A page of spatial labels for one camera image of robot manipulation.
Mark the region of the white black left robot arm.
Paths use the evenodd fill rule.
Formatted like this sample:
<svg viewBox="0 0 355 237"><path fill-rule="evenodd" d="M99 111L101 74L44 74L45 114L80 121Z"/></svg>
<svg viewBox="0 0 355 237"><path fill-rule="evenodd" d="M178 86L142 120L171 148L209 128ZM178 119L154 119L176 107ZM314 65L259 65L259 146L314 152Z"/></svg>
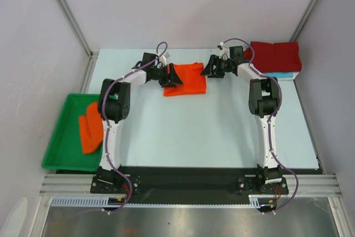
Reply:
<svg viewBox="0 0 355 237"><path fill-rule="evenodd" d="M174 65L166 62L168 57L166 52L161 55L145 52L128 74L116 80L103 80L98 101L103 125L102 157L92 180L91 193L115 194L123 185L130 184L120 167L121 138L130 113L131 92L151 80L158 81L162 88L182 85Z"/></svg>

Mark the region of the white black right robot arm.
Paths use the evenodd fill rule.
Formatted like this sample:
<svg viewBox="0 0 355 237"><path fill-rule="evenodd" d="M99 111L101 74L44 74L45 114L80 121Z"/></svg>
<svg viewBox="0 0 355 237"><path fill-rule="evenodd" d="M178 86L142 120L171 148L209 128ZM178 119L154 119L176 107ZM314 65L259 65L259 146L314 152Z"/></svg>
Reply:
<svg viewBox="0 0 355 237"><path fill-rule="evenodd" d="M274 77L262 74L244 57L242 46L218 46L219 55L211 55L201 75L209 78L223 78L233 73L249 85L248 108L255 116L260 146L259 163L255 178L250 182L239 181L241 191L251 189L261 194L276 193L282 184L281 163L276 149L276 115L281 107L280 85Z"/></svg>

